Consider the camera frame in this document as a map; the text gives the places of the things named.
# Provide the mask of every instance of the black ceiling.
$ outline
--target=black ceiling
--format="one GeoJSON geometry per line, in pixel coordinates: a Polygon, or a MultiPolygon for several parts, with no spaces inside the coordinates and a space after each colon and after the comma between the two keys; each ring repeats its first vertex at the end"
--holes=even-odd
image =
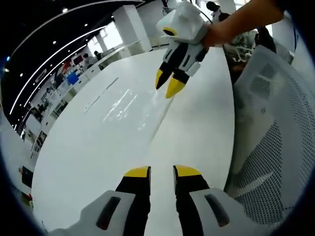
{"type": "Polygon", "coordinates": [[[46,61],[55,51],[66,45],[73,39],[112,21],[112,13],[122,5],[135,4],[139,1],[112,1],[86,6],[74,11],[73,8],[98,2],[97,0],[11,0],[2,2],[0,17],[2,22],[2,44],[0,58],[2,60],[11,56],[21,42],[36,28],[51,18],[61,14],[62,9],[68,8],[68,12],[52,20],[44,27],[31,35],[12,55],[5,67],[9,73],[5,73],[1,80],[2,101],[4,112],[11,123],[16,123],[18,118],[26,112],[25,108],[19,107],[25,103],[33,92],[34,80],[46,68],[51,70],[50,65],[56,65],[69,55],[68,50],[74,51],[86,43],[85,39],[91,39],[97,32],[72,43],[48,61],[28,83],[22,92],[13,112],[9,115],[11,107],[18,96],[21,88],[38,67],[46,61]]]}

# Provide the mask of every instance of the ceiling light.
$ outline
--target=ceiling light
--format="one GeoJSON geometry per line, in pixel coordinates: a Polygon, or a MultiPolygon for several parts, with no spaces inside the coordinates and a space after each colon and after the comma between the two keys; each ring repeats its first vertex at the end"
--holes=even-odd
{"type": "Polygon", "coordinates": [[[29,96],[28,100],[26,101],[26,103],[24,104],[24,107],[26,107],[27,103],[30,103],[29,100],[30,98],[33,96],[33,94],[35,93],[36,89],[40,86],[41,83],[44,82],[44,80],[47,78],[47,76],[53,72],[61,63],[63,63],[64,60],[67,60],[70,56],[72,56],[73,54],[75,54],[76,52],[80,51],[81,49],[83,49],[84,47],[86,47],[86,44],[83,45],[81,48],[78,48],[77,50],[75,50],[73,53],[71,53],[69,56],[65,57],[62,61],[60,61],[37,85],[37,87],[34,89],[34,91],[31,93],[31,95],[29,96]]]}
{"type": "Polygon", "coordinates": [[[81,36],[79,36],[79,37],[73,39],[71,42],[67,43],[67,44],[64,45],[62,48],[60,48],[58,51],[56,51],[54,54],[52,54],[46,61],[44,61],[43,64],[40,65],[40,67],[37,68],[36,71],[34,71],[34,73],[31,75],[31,77],[29,78],[29,80],[27,80],[26,83],[24,84],[24,86],[22,87],[21,91],[19,92],[18,96],[16,97],[16,99],[15,99],[13,105],[12,105],[12,108],[11,108],[11,110],[10,110],[9,115],[12,114],[15,104],[17,103],[19,97],[21,96],[23,90],[26,88],[26,86],[28,85],[28,83],[30,82],[30,80],[35,76],[35,74],[36,74],[51,58],[53,58],[57,53],[59,53],[61,50],[63,50],[63,49],[66,48],[67,46],[69,46],[71,43],[74,43],[74,42],[77,41],[78,39],[83,38],[84,36],[86,36],[86,35],[88,35],[88,34],[90,34],[90,33],[93,33],[93,32],[95,32],[95,31],[98,31],[98,30],[100,30],[100,29],[103,29],[104,27],[105,27],[105,26],[99,27],[99,28],[97,28],[97,29],[94,29],[94,30],[92,30],[92,31],[90,31],[90,32],[87,32],[87,33],[85,33],[85,34],[83,34],[83,35],[81,35],[81,36]]]}

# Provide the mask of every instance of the human arm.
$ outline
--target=human arm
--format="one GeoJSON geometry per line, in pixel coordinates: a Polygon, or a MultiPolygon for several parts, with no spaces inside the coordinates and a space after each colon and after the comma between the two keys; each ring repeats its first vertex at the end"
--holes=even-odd
{"type": "Polygon", "coordinates": [[[208,32],[202,43],[206,48],[227,43],[239,34],[278,22],[283,17],[276,0],[251,0],[224,21],[207,25],[208,32]]]}

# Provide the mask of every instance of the white table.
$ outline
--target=white table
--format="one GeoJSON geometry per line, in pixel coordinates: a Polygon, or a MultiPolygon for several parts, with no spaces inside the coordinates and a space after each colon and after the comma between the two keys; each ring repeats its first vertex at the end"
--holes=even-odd
{"type": "Polygon", "coordinates": [[[110,64],[55,122],[32,184],[34,215],[48,230],[75,223],[82,208],[106,190],[115,190],[124,173],[139,166],[152,166],[146,235],[181,235],[174,164],[195,167],[209,186],[224,188],[234,141],[234,105],[223,50],[212,48],[174,99],[165,99],[167,85],[154,88],[164,53],[110,64]]]}

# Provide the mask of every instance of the glossy white tabletop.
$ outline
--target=glossy white tabletop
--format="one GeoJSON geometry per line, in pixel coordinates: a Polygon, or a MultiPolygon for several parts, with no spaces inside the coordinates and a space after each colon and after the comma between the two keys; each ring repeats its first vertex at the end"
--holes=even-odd
{"type": "Polygon", "coordinates": [[[110,64],[55,122],[32,182],[33,212],[47,230],[78,221],[82,208],[115,190],[135,167],[152,166],[150,236],[181,235],[173,165],[195,167],[210,187],[224,188],[234,142],[234,105],[223,50],[211,48],[174,99],[165,99],[167,85],[154,88],[164,53],[110,64]]]}

